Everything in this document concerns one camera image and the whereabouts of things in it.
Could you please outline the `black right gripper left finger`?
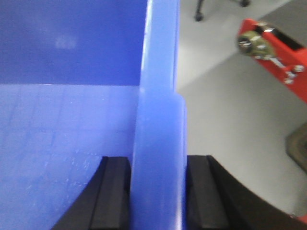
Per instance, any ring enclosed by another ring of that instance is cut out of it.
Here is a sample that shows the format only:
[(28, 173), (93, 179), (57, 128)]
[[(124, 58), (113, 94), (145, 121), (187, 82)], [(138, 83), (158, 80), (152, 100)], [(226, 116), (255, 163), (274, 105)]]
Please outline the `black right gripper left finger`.
[(127, 157), (103, 157), (90, 182), (53, 229), (128, 230), (130, 180)]

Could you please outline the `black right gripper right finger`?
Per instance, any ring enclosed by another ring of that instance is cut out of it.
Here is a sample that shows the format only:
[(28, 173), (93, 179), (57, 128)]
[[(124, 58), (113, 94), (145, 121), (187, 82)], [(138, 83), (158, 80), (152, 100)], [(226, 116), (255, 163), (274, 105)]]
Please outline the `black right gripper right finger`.
[(305, 230), (307, 223), (247, 189), (213, 156), (188, 156), (189, 230)]

